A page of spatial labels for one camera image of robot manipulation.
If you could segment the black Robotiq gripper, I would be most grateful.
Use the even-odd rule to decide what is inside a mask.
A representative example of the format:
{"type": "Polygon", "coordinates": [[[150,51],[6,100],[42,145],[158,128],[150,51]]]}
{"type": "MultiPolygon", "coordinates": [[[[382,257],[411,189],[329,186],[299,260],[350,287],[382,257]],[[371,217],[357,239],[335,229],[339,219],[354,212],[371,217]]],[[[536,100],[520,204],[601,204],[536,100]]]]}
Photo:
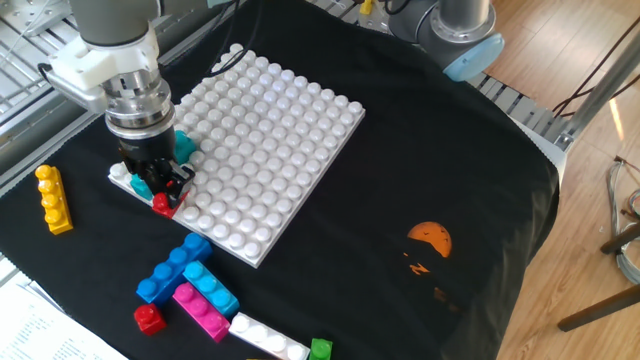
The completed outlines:
{"type": "Polygon", "coordinates": [[[142,197],[165,193],[171,209],[177,208],[192,187],[195,172],[188,166],[169,163],[175,158],[174,130],[145,139],[120,139],[119,151],[133,173],[131,186],[142,197]],[[158,172],[167,171],[164,182],[158,172]]]}

